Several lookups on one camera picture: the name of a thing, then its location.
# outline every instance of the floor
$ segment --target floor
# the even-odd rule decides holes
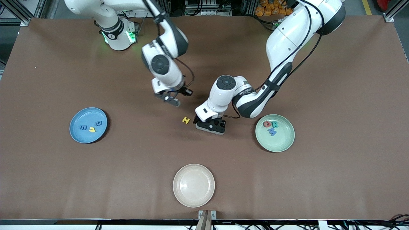
[[[51,18],[85,18],[72,13],[65,6],[63,0],[54,0],[55,7],[51,7],[48,15]],[[397,0],[392,0],[389,5],[392,5]],[[367,2],[369,9],[365,9],[363,2]],[[377,7],[376,0],[346,0],[345,8],[347,15],[379,15],[382,14]],[[394,25],[403,49],[409,53],[409,5],[407,5],[397,16],[395,16]],[[20,27],[15,26],[0,26],[0,59],[7,62],[9,59],[14,42]]]

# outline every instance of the blue plate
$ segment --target blue plate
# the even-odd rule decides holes
[[[97,141],[106,131],[108,118],[99,108],[89,107],[79,111],[71,120],[71,137],[79,143]]]

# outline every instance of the orange object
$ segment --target orange object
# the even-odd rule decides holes
[[[391,0],[376,0],[379,8],[381,8],[382,11],[386,11],[388,9],[388,2],[390,1]]]
[[[264,16],[270,16],[271,15],[271,11],[264,11]]]
[[[268,10],[268,11],[272,11],[274,8],[275,8],[274,4],[272,4],[272,3],[267,4],[267,6],[265,7],[265,9]]]
[[[293,10],[291,8],[285,9],[285,15],[290,15],[293,13]]]
[[[258,7],[256,8],[256,11],[254,12],[254,14],[257,15],[258,17],[263,16],[263,11],[262,11],[262,9],[264,9],[264,8],[262,8],[261,6],[258,6]]]
[[[273,11],[271,12],[271,14],[278,14],[278,13],[279,13],[278,7],[274,8]]]
[[[265,7],[268,4],[268,0],[260,0],[260,4],[262,7]]]

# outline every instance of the metal bracket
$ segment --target metal bracket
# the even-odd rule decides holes
[[[318,221],[318,228],[319,230],[328,230],[327,221]]]
[[[395,21],[393,18],[387,18],[385,13],[383,13],[382,16],[386,23],[393,23]]]
[[[389,9],[383,14],[385,22],[394,22],[393,17],[408,4],[409,0],[398,0],[393,6],[390,6]]]
[[[196,230],[211,230],[211,220],[213,218],[212,213],[214,212],[214,217],[216,217],[216,211],[204,210],[202,213],[199,211],[199,222],[196,226]]]
[[[203,210],[199,210],[199,219],[202,217],[202,214],[203,214]],[[216,220],[216,210],[212,210],[210,214],[211,214],[211,219]]]
[[[22,22],[20,23],[20,26],[28,26],[28,24],[30,24],[30,21],[31,21],[31,18],[29,18],[27,22],[23,22],[23,21],[22,21]]]

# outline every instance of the plate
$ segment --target plate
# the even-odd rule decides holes
[[[287,118],[278,114],[270,114],[258,121],[256,138],[266,150],[283,152],[294,143],[295,131]]]
[[[213,196],[216,185],[211,172],[203,165],[182,167],[173,180],[176,199],[187,207],[205,205]]]
[[[97,141],[106,131],[108,119],[99,108],[89,107],[79,111],[71,120],[70,135],[82,144]]]

